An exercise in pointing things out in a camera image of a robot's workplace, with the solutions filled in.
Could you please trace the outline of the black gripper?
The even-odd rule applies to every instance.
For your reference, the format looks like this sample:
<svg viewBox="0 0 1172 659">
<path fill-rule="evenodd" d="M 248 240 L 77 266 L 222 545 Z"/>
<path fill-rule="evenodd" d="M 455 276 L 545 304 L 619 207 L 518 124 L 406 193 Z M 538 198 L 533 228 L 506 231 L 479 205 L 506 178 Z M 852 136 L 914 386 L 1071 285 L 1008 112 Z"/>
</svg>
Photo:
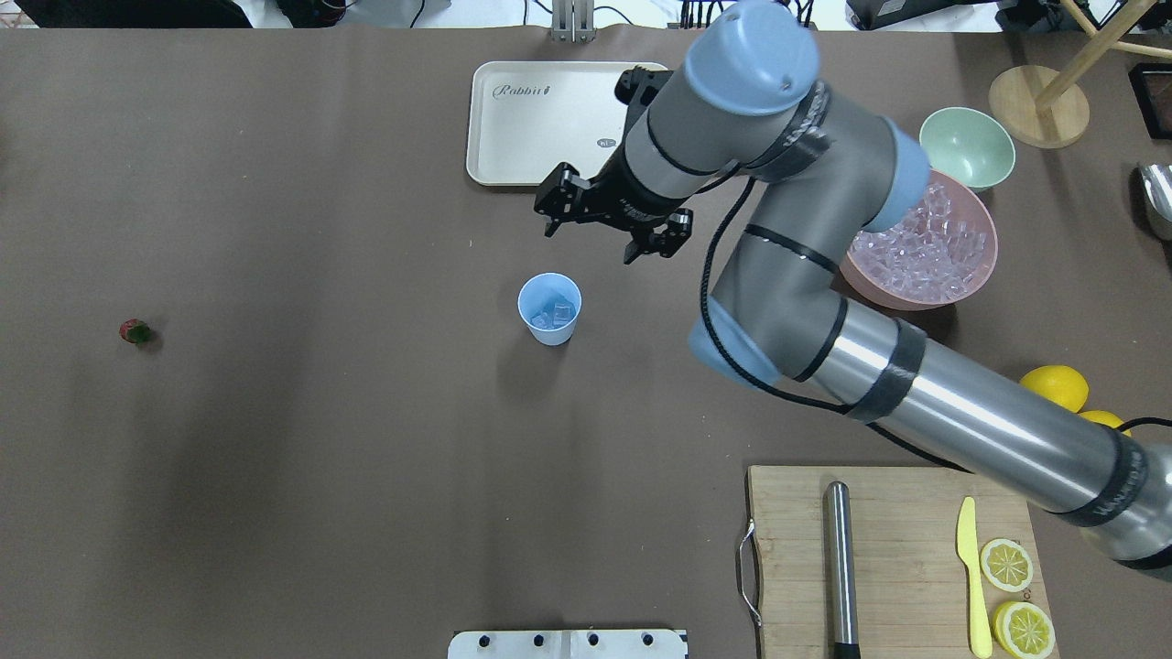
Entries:
<svg viewBox="0 0 1172 659">
<path fill-rule="evenodd" d="M 572 164 L 559 163 L 538 185 L 533 211 L 545 218 L 546 238 L 565 222 L 598 220 L 629 232 L 624 265 L 645 254 L 672 258 L 691 237 L 690 209 L 673 212 L 673 201 L 649 191 L 626 164 L 604 164 L 586 179 Z"/>
</svg>

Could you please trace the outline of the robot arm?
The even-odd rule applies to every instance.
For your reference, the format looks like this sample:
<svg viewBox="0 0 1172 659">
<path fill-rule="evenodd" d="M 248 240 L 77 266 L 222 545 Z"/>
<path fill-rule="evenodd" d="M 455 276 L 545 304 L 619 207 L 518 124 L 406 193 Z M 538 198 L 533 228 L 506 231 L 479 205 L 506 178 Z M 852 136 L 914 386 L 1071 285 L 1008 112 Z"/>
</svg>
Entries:
<svg viewBox="0 0 1172 659">
<path fill-rule="evenodd" d="M 629 70 L 626 129 L 597 176 L 538 185 L 546 236 L 627 232 L 624 261 L 670 257 L 686 203 L 722 172 L 765 184 L 714 286 L 691 353 L 774 396 L 897 432 L 911 451 L 992 478 L 1079 528 L 1101 553 L 1168 580 L 1168 443 L 1096 423 L 831 287 L 861 231 L 902 220 L 931 167 L 917 141 L 819 75 L 813 33 L 776 1 L 741 1 L 677 70 Z"/>
</svg>

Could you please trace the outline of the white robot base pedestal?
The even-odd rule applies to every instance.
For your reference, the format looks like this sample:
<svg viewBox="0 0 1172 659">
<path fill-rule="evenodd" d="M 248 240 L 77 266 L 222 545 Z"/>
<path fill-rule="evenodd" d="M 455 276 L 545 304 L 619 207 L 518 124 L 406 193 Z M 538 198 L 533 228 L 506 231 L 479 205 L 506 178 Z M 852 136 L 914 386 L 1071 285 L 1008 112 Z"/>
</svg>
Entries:
<svg viewBox="0 0 1172 659">
<path fill-rule="evenodd" d="M 672 629 L 465 631 L 448 658 L 688 658 L 684 632 Z"/>
</svg>

